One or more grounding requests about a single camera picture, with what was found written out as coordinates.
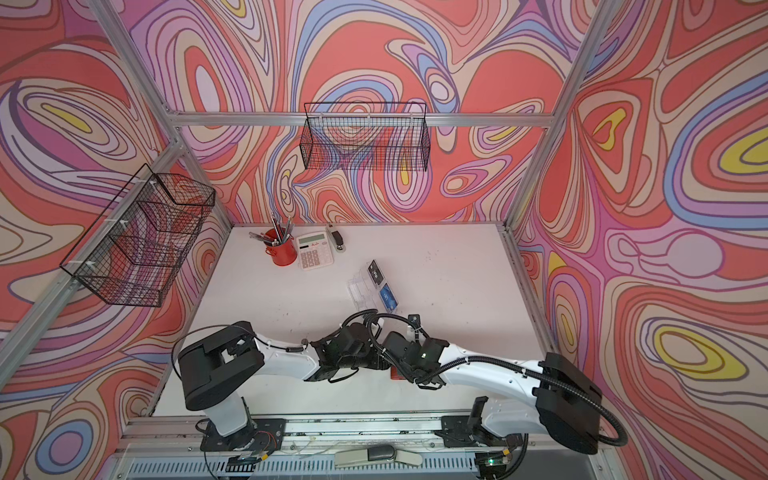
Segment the red leather card holder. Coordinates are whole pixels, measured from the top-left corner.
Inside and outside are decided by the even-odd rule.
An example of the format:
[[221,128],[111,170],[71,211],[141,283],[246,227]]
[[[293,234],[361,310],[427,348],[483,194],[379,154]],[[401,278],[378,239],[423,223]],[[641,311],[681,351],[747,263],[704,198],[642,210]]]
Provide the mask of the red leather card holder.
[[404,377],[404,376],[403,376],[403,375],[402,375],[402,374],[399,372],[399,370],[398,370],[396,367],[394,367],[394,366],[392,366],[392,367],[390,368],[390,378],[391,378],[392,380],[404,380],[404,379],[405,379],[405,377]]

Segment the clear acrylic card stand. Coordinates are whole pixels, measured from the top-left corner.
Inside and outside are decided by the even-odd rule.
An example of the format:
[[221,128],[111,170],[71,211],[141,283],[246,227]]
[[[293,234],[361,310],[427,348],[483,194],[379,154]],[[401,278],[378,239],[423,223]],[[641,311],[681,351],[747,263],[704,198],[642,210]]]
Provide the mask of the clear acrylic card stand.
[[382,274],[384,275],[384,282],[382,283],[381,286],[377,287],[371,281],[369,274],[367,272],[367,267],[370,264],[370,262],[365,267],[363,267],[356,275],[354,275],[352,279],[348,282],[347,287],[348,287],[349,294],[352,298],[352,301],[355,307],[358,310],[376,309],[379,312],[388,312],[379,296],[379,290],[382,288],[384,284],[388,284],[390,288],[391,286],[386,276],[380,269],[379,265],[378,267],[381,270]]

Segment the blue credit card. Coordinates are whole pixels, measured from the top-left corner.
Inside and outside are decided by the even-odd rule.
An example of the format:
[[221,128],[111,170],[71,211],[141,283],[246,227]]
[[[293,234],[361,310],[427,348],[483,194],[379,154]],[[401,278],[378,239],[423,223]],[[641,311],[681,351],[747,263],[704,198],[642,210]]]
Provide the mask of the blue credit card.
[[379,296],[388,312],[393,313],[396,311],[398,307],[398,301],[396,300],[388,284],[384,284],[382,286],[382,288],[379,290]]

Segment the black VIP credit card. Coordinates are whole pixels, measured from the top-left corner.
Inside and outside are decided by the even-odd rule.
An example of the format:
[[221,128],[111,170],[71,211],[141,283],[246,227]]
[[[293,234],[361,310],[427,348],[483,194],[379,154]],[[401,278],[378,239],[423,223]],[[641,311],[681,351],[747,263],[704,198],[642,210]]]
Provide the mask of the black VIP credit card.
[[367,272],[369,274],[369,277],[371,281],[377,286],[381,286],[384,282],[384,275],[382,274],[381,270],[378,267],[378,264],[375,260],[372,260],[370,264],[367,267]]

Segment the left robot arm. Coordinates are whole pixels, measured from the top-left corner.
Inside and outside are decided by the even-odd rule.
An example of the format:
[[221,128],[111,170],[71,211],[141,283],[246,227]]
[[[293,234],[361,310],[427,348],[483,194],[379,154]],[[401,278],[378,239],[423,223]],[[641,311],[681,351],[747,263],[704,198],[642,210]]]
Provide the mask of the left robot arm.
[[390,368],[365,327],[350,320],[319,340],[304,340],[299,345],[262,338],[247,321],[213,328],[210,335],[175,348],[173,365],[182,382],[186,409],[203,412],[223,438],[253,428],[237,390],[256,375],[334,383],[341,370],[355,373]]

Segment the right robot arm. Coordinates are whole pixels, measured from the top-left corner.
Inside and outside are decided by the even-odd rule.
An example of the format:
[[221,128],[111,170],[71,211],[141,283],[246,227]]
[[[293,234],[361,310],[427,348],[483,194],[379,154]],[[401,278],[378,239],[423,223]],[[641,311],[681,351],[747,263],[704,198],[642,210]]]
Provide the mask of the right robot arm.
[[[601,389],[570,360],[548,352],[542,360],[512,360],[464,349],[446,340],[408,340],[397,332],[372,344],[408,382],[422,389],[467,386],[500,397],[496,412],[482,407],[479,427],[496,436],[516,432],[516,411],[536,414],[535,430],[560,445],[594,455],[600,444],[623,447],[629,435],[602,404]],[[518,405],[509,408],[511,403]]]

